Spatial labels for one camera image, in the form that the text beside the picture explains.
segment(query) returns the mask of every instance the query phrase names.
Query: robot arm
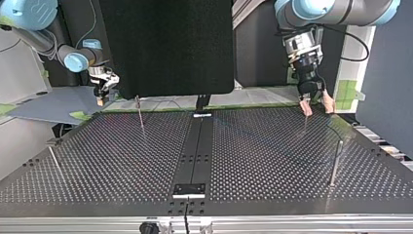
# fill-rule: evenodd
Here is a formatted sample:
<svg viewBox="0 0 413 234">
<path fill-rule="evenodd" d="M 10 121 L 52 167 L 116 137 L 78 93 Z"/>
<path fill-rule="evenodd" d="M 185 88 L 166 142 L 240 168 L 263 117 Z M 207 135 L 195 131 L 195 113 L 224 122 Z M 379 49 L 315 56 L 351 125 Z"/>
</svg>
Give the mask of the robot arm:
<svg viewBox="0 0 413 234">
<path fill-rule="evenodd" d="M 57 41 L 51 26 L 56 23 L 57 4 L 57 0 L 0 0 L 0 25 L 11 29 L 37 53 L 58 60 L 70 71 L 88 70 L 95 85 L 97 104 L 103 105 L 109 90 L 119 83 L 119 77 L 104 66 L 98 40 L 83 41 L 80 50 Z"/>
<path fill-rule="evenodd" d="M 400 0 L 278 0 L 276 16 L 289 64 L 299 79 L 301 106 L 311 115 L 309 100 L 323 94 L 327 113 L 334 112 L 334 101 L 318 74 L 322 62 L 324 24 L 380 25 L 396 14 Z"/>
</svg>

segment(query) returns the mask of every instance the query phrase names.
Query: metal frame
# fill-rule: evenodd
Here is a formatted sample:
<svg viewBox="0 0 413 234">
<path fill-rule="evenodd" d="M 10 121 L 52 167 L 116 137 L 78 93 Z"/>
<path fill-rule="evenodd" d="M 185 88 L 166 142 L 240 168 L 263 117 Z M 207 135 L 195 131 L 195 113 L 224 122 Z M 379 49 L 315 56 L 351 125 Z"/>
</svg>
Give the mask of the metal frame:
<svg viewBox="0 0 413 234">
<path fill-rule="evenodd" d="M 177 166 L 174 180 L 170 188 L 170 199 L 163 204 L 165 213 L 153 213 L 153 216 L 136 216 L 134 206 L 128 206 L 108 214 L 88 213 L 93 208 L 86 205 L 70 206 L 63 214 L 56 217 L 0 218 L 0 233 L 2 232 L 98 232 L 105 233 L 131 232 L 138 233 L 138 227 L 143 222 L 156 222 L 163 226 L 172 226 L 174 233 L 186 233 L 186 227 L 191 233 L 274 233 L 274 232 L 413 232 L 413 213 L 410 199 L 381 202 L 361 199 L 343 202 L 340 199 L 316 199 L 312 203 L 305 202 L 248 202 L 232 205 L 230 203 L 213 203 L 206 196 L 204 199 L 173 199 L 171 194 L 176 184 L 206 184 L 206 195 L 210 193 L 210 174 L 213 146 L 213 117 L 191 118 L 191 129 L 188 130 L 185 149 Z M 63 137 L 68 140 L 82 131 L 88 124 L 72 131 Z M 404 168 L 397 160 L 388 155 L 362 136 L 356 130 L 348 127 L 352 139 L 377 154 L 377 160 L 384 163 L 398 176 L 413 183 L 413 174 Z M 42 160 L 49 155 L 49 149 L 33 158 Z M 6 179 L 0 181 L 0 186 L 17 179 L 18 175 L 28 172 L 30 167 L 21 167 Z M 14 209 L 16 206 L 0 206 L 2 211 Z M 30 205 L 32 216 L 42 216 L 35 205 Z"/>
</svg>

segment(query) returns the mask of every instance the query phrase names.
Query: metal rod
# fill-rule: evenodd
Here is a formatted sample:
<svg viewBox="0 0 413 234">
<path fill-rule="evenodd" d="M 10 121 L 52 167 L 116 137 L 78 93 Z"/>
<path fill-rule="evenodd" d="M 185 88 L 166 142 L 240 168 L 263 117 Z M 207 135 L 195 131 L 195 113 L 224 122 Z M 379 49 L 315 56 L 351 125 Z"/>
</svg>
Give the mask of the metal rod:
<svg viewBox="0 0 413 234">
<path fill-rule="evenodd" d="M 335 179 L 337 176 L 338 165 L 340 163 L 340 154 L 341 154 L 341 151 L 343 150 L 343 144 L 344 144 L 343 140 L 338 141 L 337 151 L 335 153 L 335 158 L 334 158 L 333 172 L 331 173 L 330 186 L 335 186 Z"/>
<path fill-rule="evenodd" d="M 52 154 L 52 157 L 53 157 L 53 160 L 55 161 L 56 166 L 57 166 L 58 169 L 60 170 L 60 165 L 58 164 L 57 157 L 56 157 L 56 155 L 55 155 L 55 153 L 54 153 L 54 151 L 53 151 L 53 149 L 52 149 L 51 146 L 49 146 L 49 151 L 50 151 L 51 154 Z"/>
</svg>

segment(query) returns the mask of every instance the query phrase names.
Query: black bracket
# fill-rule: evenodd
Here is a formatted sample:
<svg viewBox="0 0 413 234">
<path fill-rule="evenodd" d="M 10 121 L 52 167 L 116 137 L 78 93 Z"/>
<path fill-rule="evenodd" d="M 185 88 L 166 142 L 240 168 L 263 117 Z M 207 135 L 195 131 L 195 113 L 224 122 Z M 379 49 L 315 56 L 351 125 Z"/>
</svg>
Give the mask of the black bracket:
<svg viewBox="0 0 413 234">
<path fill-rule="evenodd" d="M 173 189 L 173 199 L 204 199 L 206 197 L 206 185 L 176 184 Z"/>
<path fill-rule="evenodd" d="M 197 99 L 197 109 L 195 110 L 194 117 L 210 117 L 210 112 L 204 110 L 209 105 L 211 95 L 201 95 Z"/>
</svg>

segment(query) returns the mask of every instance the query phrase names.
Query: black panel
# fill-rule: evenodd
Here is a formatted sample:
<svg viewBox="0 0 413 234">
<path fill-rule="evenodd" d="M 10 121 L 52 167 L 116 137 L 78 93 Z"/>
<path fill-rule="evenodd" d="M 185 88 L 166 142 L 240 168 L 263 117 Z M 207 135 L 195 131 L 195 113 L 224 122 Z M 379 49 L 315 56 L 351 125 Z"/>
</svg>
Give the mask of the black panel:
<svg viewBox="0 0 413 234">
<path fill-rule="evenodd" d="M 230 0 L 100 0 L 124 98 L 234 89 Z"/>
<path fill-rule="evenodd" d="M 374 133 L 413 156 L 412 66 L 413 1 L 401 1 L 395 17 L 378 26 L 365 72 L 357 119 Z"/>
</svg>

